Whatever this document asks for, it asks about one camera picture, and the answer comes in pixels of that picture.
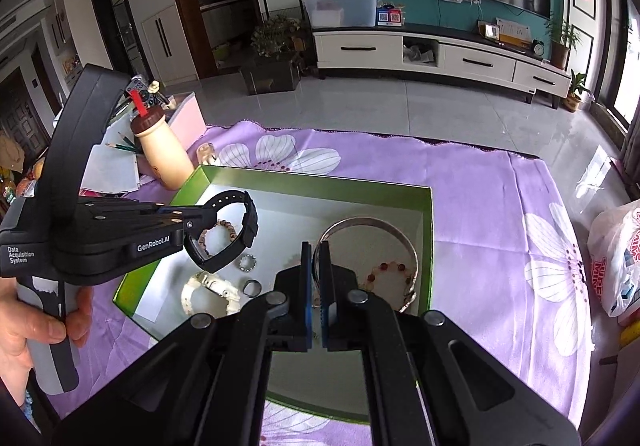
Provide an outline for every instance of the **curtain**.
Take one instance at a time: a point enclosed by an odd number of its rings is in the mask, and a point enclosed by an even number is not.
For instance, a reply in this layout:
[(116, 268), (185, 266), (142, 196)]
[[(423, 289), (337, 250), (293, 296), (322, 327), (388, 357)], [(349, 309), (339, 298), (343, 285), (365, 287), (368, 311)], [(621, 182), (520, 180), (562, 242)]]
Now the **curtain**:
[(640, 183), (640, 108), (636, 108), (629, 125), (620, 159), (626, 174), (631, 178), (631, 183)]

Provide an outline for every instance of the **white flower print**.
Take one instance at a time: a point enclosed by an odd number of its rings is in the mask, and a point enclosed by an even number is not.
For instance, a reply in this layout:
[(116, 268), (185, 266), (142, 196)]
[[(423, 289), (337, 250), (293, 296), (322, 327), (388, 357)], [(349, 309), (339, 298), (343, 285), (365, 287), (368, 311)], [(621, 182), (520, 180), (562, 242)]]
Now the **white flower print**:
[(287, 444), (290, 446), (328, 446), (310, 437), (321, 430), (329, 419), (281, 406), (271, 401), (264, 403), (260, 446)]
[(561, 303), (554, 319), (554, 343), (560, 355), (568, 357), (584, 339), (589, 311), (587, 285), (566, 210), (559, 204), (549, 204), (549, 211), (560, 231), (537, 215), (524, 215), (527, 236), (538, 249), (538, 254), (531, 253), (524, 276), (536, 295)]
[(340, 164), (340, 154), (332, 148), (311, 148), (295, 151), (296, 139), (292, 135), (264, 135), (255, 145), (255, 162), (244, 144), (229, 144), (220, 150), (221, 166), (252, 168), (270, 171), (292, 171), (326, 175)]

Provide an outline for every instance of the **human hand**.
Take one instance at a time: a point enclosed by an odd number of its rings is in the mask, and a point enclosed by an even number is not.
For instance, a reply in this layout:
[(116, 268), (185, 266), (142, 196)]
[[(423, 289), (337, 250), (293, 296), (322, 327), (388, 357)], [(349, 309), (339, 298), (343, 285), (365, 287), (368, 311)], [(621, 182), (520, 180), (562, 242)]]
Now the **human hand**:
[(33, 361), (27, 339), (41, 343), (60, 343), (68, 334), (78, 347), (84, 346), (91, 327), (94, 289), (82, 287), (76, 301), (78, 310), (59, 320), (17, 299), (15, 278), (0, 278), (0, 378), (18, 406), (24, 403), (29, 371)]

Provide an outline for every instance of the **tiled floor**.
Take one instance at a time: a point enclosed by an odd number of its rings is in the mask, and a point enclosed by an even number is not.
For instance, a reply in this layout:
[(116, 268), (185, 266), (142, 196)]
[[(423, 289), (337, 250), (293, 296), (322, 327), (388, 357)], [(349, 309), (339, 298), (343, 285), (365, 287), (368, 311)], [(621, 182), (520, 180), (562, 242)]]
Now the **tiled floor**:
[[(177, 85), (194, 90), (208, 124), (251, 119), (266, 127), (369, 131), (475, 143), (540, 156), (549, 167), (574, 224), (583, 256), (591, 222), (605, 209), (628, 203), (610, 167), (618, 152), (590, 115), (554, 110), (546, 98), (385, 79), (307, 77), (295, 92), (249, 96), (239, 74)], [(604, 417), (614, 368), (598, 360), (617, 352), (617, 324), (591, 301), (592, 370), (582, 419), (584, 436)]]

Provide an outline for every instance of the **black watch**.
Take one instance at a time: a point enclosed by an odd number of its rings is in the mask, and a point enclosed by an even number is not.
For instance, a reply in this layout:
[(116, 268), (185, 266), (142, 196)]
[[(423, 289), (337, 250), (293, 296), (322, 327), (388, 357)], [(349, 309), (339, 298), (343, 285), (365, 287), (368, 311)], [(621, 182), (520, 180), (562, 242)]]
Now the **black watch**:
[(184, 248), (195, 264), (202, 270), (210, 273), (218, 272), (233, 262), (242, 254), (244, 249), (251, 247), (254, 243), (255, 235), (258, 233), (258, 213), (255, 210), (254, 201), (247, 191), (222, 191), (222, 193), (217, 194), (204, 204), (203, 207), (213, 208), (218, 211), (235, 203), (243, 203), (246, 210), (242, 217), (242, 229), (238, 233), (238, 237), (218, 254), (210, 256), (191, 233), (187, 233), (184, 237)]

